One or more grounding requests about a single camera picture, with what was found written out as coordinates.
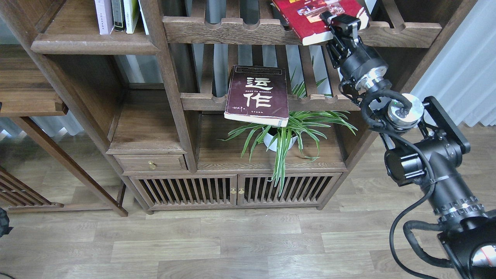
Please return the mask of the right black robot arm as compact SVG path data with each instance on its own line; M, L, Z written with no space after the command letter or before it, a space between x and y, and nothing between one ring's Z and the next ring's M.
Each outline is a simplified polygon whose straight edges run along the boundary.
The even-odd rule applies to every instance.
M332 34L326 47L333 67L341 70L341 85L353 89L346 97L360 107L363 119L386 147L388 175L398 186L416 184L424 192L393 221L389 246L394 260L407 273L429 278L402 264L394 247L400 219L429 201L436 224L410 220L403 225L415 254L430 265L457 270L463 279L494 279L495 211L485 211L457 171L470 151L467 139L435 97L420 100L391 90L383 77L388 66L374 48L363 44L358 18L329 11L320 18Z

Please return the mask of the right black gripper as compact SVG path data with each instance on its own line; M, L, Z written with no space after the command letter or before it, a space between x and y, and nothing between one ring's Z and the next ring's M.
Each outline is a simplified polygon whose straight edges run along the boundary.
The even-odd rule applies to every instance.
M327 50L333 68L340 68L344 81L353 84L355 90L379 91L389 88L384 79L388 64L371 46L363 44L358 37L361 20L350 15L333 16L324 11L320 18L328 33Z

